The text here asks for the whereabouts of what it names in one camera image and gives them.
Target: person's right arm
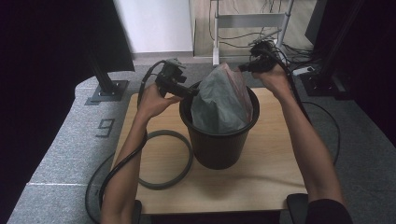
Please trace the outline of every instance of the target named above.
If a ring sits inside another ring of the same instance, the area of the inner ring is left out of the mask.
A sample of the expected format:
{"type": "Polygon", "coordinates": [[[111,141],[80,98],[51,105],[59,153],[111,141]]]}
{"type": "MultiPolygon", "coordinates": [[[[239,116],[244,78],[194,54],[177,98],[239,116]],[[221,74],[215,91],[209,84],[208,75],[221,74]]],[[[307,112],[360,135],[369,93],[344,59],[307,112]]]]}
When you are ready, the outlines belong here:
{"type": "Polygon", "coordinates": [[[345,205],[329,150],[297,105],[290,91],[286,73],[277,65],[270,72],[256,73],[253,76],[262,81],[282,106],[294,156],[303,175],[309,202],[332,199],[345,205]]]}

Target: human arm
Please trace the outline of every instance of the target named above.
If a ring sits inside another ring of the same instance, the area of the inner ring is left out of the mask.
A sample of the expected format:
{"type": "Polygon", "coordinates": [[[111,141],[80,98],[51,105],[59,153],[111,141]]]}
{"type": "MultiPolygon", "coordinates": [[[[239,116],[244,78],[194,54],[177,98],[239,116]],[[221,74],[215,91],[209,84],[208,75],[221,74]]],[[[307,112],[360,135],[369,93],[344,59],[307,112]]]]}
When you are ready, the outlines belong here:
{"type": "Polygon", "coordinates": [[[286,73],[277,65],[267,73],[254,73],[253,76],[262,81],[282,106],[309,202],[332,199],[345,204],[329,150],[297,105],[286,73]]]}
{"type": "MultiPolygon", "coordinates": [[[[156,84],[148,86],[115,164],[117,165],[140,145],[151,118],[179,101],[180,98],[176,96],[162,98],[156,84]]],[[[132,223],[140,159],[141,152],[127,162],[108,182],[102,204],[101,223],[132,223]]]]}

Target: gray carpet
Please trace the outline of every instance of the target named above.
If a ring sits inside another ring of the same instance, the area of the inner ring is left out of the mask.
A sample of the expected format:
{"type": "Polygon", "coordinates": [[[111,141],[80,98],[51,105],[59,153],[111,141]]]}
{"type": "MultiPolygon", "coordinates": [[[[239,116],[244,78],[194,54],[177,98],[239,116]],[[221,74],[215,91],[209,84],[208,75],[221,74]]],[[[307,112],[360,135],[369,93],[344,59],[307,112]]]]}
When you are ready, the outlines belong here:
{"type": "MultiPolygon", "coordinates": [[[[186,65],[186,86],[202,80],[213,70],[210,63],[186,65]]],[[[92,96],[97,81],[90,78],[77,86],[76,100],[64,125],[26,185],[8,223],[92,223],[84,205],[88,182],[97,167],[115,150],[130,97],[138,91],[140,80],[148,69],[149,66],[137,66],[134,73],[110,74],[113,80],[130,80],[120,102],[84,105],[92,96]],[[98,129],[102,119],[114,119],[109,137],[97,137],[108,131],[98,129]]],[[[244,76],[249,87],[262,86],[250,74],[244,76]]],[[[395,147],[355,102],[307,97],[299,78],[296,78],[296,85],[302,100],[326,108],[340,126],[341,152],[336,169],[354,222],[396,223],[395,147]]],[[[337,131],[332,120],[312,105],[307,105],[306,110],[334,154],[337,131]]],[[[91,201],[108,167],[109,163],[105,164],[104,172],[94,179],[91,201]]],[[[288,212],[282,212],[281,223],[291,223],[288,212]]]]}

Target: black sleeve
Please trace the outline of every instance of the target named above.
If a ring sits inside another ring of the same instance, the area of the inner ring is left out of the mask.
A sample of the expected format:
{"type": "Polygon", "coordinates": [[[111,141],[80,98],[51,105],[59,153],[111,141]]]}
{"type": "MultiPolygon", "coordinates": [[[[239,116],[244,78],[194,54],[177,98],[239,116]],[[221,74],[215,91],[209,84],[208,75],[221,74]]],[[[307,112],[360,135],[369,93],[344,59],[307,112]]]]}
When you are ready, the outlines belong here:
{"type": "Polygon", "coordinates": [[[347,209],[339,202],[330,199],[320,199],[308,205],[306,224],[344,224],[352,223],[347,209]]]}

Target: forearm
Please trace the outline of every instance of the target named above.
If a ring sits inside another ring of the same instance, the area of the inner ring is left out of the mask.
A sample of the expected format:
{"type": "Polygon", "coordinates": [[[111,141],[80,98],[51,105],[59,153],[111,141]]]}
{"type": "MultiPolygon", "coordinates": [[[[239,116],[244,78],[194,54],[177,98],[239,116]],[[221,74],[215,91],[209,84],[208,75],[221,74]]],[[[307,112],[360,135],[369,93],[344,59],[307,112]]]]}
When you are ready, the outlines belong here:
{"type": "MultiPolygon", "coordinates": [[[[149,120],[136,115],[115,165],[131,154],[144,138],[149,120]]],[[[141,152],[127,162],[107,184],[102,205],[102,223],[131,223],[137,192],[141,152]]]]}
{"type": "Polygon", "coordinates": [[[308,122],[291,93],[278,96],[290,140],[310,201],[321,198],[344,203],[329,150],[308,122]]]}

